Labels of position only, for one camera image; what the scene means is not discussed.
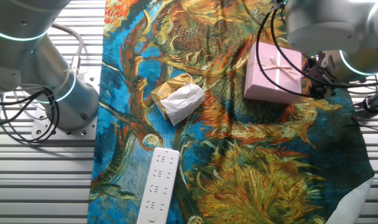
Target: gold wrapper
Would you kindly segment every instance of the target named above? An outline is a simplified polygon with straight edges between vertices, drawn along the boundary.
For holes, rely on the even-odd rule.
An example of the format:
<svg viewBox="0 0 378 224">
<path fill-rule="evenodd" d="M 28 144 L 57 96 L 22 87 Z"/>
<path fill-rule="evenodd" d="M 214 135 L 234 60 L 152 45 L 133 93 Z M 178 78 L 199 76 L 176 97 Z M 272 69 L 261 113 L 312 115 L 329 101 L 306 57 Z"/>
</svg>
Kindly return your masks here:
<svg viewBox="0 0 378 224">
<path fill-rule="evenodd" d="M 162 111 L 163 116 L 166 120 L 169 120 L 169 118 L 167 116 L 167 113 L 165 112 L 163 105 L 160 103 L 160 100 L 168 97 L 177 89 L 189 83 L 196 85 L 192 77 L 189 74 L 184 73 L 161 84 L 159 87 L 152 90 L 152 92 L 150 93 L 152 95 L 154 103 L 159 108 L 159 110 Z"/>
</svg>

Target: electrical outlet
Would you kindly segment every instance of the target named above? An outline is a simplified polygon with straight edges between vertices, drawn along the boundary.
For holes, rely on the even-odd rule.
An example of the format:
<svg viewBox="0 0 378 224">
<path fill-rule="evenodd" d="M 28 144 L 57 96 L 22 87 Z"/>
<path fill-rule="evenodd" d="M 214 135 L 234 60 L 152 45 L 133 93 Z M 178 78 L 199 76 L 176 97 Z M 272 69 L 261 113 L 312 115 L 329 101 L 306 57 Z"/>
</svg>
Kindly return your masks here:
<svg viewBox="0 0 378 224">
<path fill-rule="evenodd" d="M 178 162 L 178 151 L 159 147 L 154 149 L 137 224 L 167 222 Z"/>
</svg>

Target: ribbon bow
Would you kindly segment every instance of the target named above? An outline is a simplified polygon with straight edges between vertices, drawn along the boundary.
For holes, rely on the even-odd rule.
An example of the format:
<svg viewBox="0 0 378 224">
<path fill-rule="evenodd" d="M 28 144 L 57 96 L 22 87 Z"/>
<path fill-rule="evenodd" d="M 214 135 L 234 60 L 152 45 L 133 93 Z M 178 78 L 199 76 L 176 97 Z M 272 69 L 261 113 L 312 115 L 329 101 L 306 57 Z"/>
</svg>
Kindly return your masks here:
<svg viewBox="0 0 378 224">
<path fill-rule="evenodd" d="M 280 60 L 279 62 L 276 61 L 276 58 L 274 56 L 271 56 L 271 58 L 269 59 L 272 64 L 271 65 L 263 65 L 265 66 L 263 69 L 264 70 L 270 70 L 270 69 L 278 69 L 278 70 L 281 70 L 283 71 L 289 78 L 291 78 L 293 81 L 297 81 L 298 80 L 298 77 L 294 76 L 294 75 L 297 75 L 296 72 L 292 72 L 292 71 L 287 71 L 287 70 L 291 70 L 292 67 L 289 66 L 289 65 L 283 65 L 281 66 L 280 65 Z"/>
</svg>

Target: crumpled tissue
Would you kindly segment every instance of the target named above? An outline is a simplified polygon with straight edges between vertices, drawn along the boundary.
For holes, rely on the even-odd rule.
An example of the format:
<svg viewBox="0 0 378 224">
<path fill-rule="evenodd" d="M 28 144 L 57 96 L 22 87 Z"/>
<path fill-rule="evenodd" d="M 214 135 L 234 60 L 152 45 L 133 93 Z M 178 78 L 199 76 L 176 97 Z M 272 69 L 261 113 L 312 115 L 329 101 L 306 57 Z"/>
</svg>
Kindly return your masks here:
<svg viewBox="0 0 378 224">
<path fill-rule="evenodd" d="M 204 91 L 194 84 L 186 84 L 160 100 L 173 126 L 192 114 L 205 100 Z"/>
</svg>

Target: pink gift box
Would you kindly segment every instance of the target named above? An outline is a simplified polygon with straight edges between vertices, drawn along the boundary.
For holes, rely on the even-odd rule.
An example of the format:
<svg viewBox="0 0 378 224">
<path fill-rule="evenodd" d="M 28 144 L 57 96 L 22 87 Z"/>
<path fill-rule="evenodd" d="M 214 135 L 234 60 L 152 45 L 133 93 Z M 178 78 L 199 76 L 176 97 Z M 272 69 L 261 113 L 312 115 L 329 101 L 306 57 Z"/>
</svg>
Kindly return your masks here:
<svg viewBox="0 0 378 224">
<path fill-rule="evenodd" d="M 300 52 L 282 47 L 281 49 L 295 66 L 298 68 L 302 67 L 302 55 Z M 284 60 L 274 45 L 260 42 L 259 58 L 261 60 L 262 68 L 270 79 L 288 90 L 296 93 L 302 92 L 301 74 Z M 281 90 L 265 78 L 257 63 L 255 44 L 251 48 L 249 60 L 247 61 L 244 97 L 252 100 L 263 100 L 285 104 L 290 104 L 301 98 L 301 96 L 293 95 Z"/>
</svg>

